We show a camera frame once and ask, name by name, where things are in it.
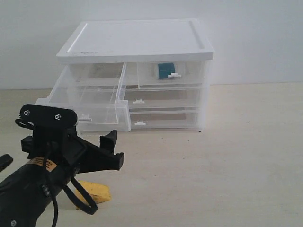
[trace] yellow sponge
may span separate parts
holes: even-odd
[[[82,185],[82,187],[91,195],[93,200],[96,204],[109,201],[111,199],[110,193],[109,193],[109,187],[105,185],[101,185],[98,183],[91,183],[87,181],[79,181],[79,183]],[[83,196],[78,192],[78,190],[75,191],[75,195],[85,204],[88,205],[86,200],[83,198]]]

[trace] white wall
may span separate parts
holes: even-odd
[[[212,83],[303,81],[299,0],[0,0],[0,89],[50,88],[55,57],[82,20],[200,17]]]

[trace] table surface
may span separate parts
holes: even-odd
[[[0,154],[26,162],[14,124],[20,107],[49,90],[0,91]],[[98,144],[98,136],[84,136]],[[108,185],[112,199],[95,215],[58,195],[58,227],[301,227],[303,224],[303,84],[211,86],[204,132],[120,133],[120,172],[78,175]],[[37,227],[51,226],[52,205]]]

